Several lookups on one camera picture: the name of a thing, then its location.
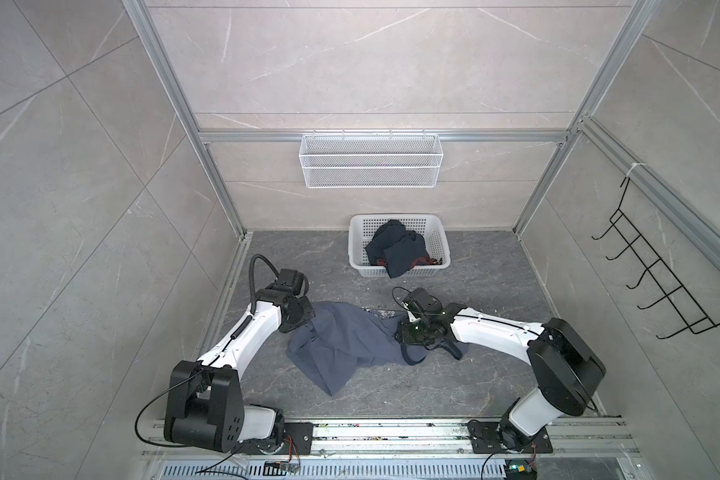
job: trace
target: folded clothes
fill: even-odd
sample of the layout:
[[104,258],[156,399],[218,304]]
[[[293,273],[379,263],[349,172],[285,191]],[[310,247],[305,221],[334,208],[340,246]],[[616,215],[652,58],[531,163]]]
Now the folded clothes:
[[[358,367],[387,362],[415,365],[429,350],[423,346],[401,346],[394,339],[406,315],[382,318],[349,303],[314,302],[315,317],[296,329],[288,344],[288,358],[325,393],[334,396],[352,378]],[[461,359],[467,344],[439,345]]]
[[381,225],[366,245],[365,253],[371,265],[387,267],[389,278],[396,278],[416,265],[437,265],[427,253],[424,237],[406,230],[400,220]]

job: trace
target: dark stone floor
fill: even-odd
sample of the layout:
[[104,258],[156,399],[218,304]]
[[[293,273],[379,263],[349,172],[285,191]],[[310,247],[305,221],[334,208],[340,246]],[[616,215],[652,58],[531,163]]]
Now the dark stone floor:
[[[430,277],[365,278],[350,267],[345,231],[255,232],[241,279],[232,294],[222,334],[250,301],[248,259],[267,256],[277,268],[293,268],[309,279],[311,301],[350,302],[369,309],[399,310],[392,288],[426,288],[443,304],[465,303],[477,310],[523,321],[544,322],[550,311],[528,260],[511,232],[448,232],[451,265]],[[256,264],[257,287],[272,273]],[[521,360],[471,345],[459,362],[443,350],[417,366],[389,364],[359,369],[336,396],[311,383],[286,357],[291,334],[273,333],[241,378],[245,400],[277,406],[286,416],[500,416],[536,385]],[[539,479],[621,478],[611,459],[540,458]]]

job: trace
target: white plastic basket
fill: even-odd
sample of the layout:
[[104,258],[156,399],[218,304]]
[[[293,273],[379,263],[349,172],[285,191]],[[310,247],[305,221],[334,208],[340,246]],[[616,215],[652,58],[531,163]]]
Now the white plastic basket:
[[361,276],[388,276],[384,266],[371,266],[368,263],[365,246],[371,242],[376,230],[390,220],[400,220],[406,229],[421,234],[430,257],[442,259],[441,265],[417,265],[402,276],[432,276],[438,270],[447,268],[451,264],[451,251],[448,248],[448,239],[445,238],[445,229],[436,216],[422,214],[355,215],[349,221],[349,264]]
[[436,134],[309,134],[298,150],[308,188],[434,187]]

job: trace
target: white zip tie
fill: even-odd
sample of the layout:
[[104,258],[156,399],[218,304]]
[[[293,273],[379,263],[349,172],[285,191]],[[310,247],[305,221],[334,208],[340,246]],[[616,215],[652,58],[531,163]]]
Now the white zip tie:
[[637,162],[633,162],[633,163],[632,163],[632,166],[626,171],[626,176],[629,177],[630,174],[632,173],[632,170],[634,170],[635,167],[638,166],[638,165],[643,165],[643,166],[646,166],[646,167],[648,166],[648,164],[639,164],[639,163],[637,163]]

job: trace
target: wall hook rack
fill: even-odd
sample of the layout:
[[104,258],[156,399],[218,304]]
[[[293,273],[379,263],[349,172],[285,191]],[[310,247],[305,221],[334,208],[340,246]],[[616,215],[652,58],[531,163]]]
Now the wall hook rack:
[[[639,306],[638,305],[637,308],[640,310],[648,310],[649,308],[651,308],[652,306],[661,302],[662,300],[667,300],[668,302],[670,302],[670,304],[672,305],[672,308],[675,310],[675,312],[677,312],[677,314],[680,316],[682,322],[685,323],[685,326],[683,328],[681,328],[667,336],[656,335],[656,338],[658,338],[660,340],[665,340],[665,339],[668,339],[668,338],[671,338],[671,337],[677,335],[680,332],[684,332],[686,330],[691,331],[691,333],[693,333],[694,335],[698,335],[699,333],[706,332],[710,329],[720,326],[720,322],[715,322],[714,320],[712,320],[712,318],[709,316],[709,314],[707,314],[707,312],[704,311],[704,309],[699,304],[699,302],[696,301],[696,298],[693,297],[691,292],[688,291],[686,286],[680,281],[680,279],[677,277],[677,275],[672,271],[670,266],[666,264],[666,262],[661,257],[661,255],[659,255],[658,252],[656,252],[656,249],[653,248],[653,245],[651,245],[650,242],[648,241],[648,239],[645,238],[643,236],[643,234],[637,229],[637,227],[632,223],[632,220],[630,220],[630,218],[624,214],[624,211],[621,209],[621,205],[624,202],[624,196],[626,195],[626,189],[629,186],[630,186],[630,178],[624,177],[624,180],[622,180],[621,185],[620,185],[620,187],[624,187],[624,190],[621,193],[621,199],[619,200],[619,206],[616,208],[616,211],[614,212],[614,214],[611,215],[610,218],[608,219],[610,226],[607,228],[607,230],[605,230],[605,232],[603,232],[602,235],[600,235],[598,237],[593,236],[592,240],[602,239],[611,230],[614,230],[615,232],[617,232],[621,236],[622,240],[624,240],[624,242],[626,243],[626,246],[624,247],[624,249],[621,252],[619,252],[613,258],[610,256],[606,256],[606,259],[607,260],[616,260],[617,258],[622,256],[622,254],[624,254],[624,252],[631,250],[632,253],[637,257],[637,259],[643,265],[643,273],[640,275],[640,278],[637,280],[637,283],[635,283],[634,285],[627,285],[626,288],[628,288],[630,290],[634,290],[635,288],[637,288],[640,285],[641,282],[643,282],[643,279],[646,277],[646,274],[647,274],[648,276],[651,277],[651,279],[653,279],[653,282],[659,287],[659,290],[661,290],[661,293],[662,293],[661,298],[659,298],[655,302],[651,303],[648,306]],[[635,238],[633,238],[632,240],[628,240],[626,238],[626,236],[624,235],[624,232],[618,227],[618,225],[616,225],[620,220],[624,220],[625,222],[627,222],[632,227],[632,229],[635,232],[637,232],[637,236],[635,236]],[[648,248],[650,249],[650,251],[652,251],[653,254],[656,255],[656,258],[658,260],[655,260],[655,261],[651,262],[650,264],[648,264],[643,259],[643,257],[637,252],[637,250],[635,250],[634,244],[641,238],[643,239],[643,242],[645,243],[645,245],[648,245]],[[675,279],[675,281],[677,282],[677,284],[679,286],[676,288],[673,288],[672,290],[667,291],[667,289],[664,287],[664,285],[662,285],[661,282],[659,282],[659,279],[657,279],[656,276],[653,274],[653,271],[651,271],[651,269],[657,265],[663,266],[672,275],[672,278]],[[672,300],[672,297],[671,297],[671,295],[673,293],[677,293],[680,291],[686,293],[688,295],[688,297],[691,298],[691,301],[696,305],[696,307],[698,307],[699,311],[701,312],[702,318],[700,318],[699,320],[689,322],[685,318],[685,316],[680,312],[680,309],[677,307],[677,305],[675,304],[675,301]],[[694,326],[698,326],[701,322],[704,322],[707,320],[709,321],[708,324],[705,324],[704,326],[699,326],[699,327],[697,327],[696,330],[693,328]]]

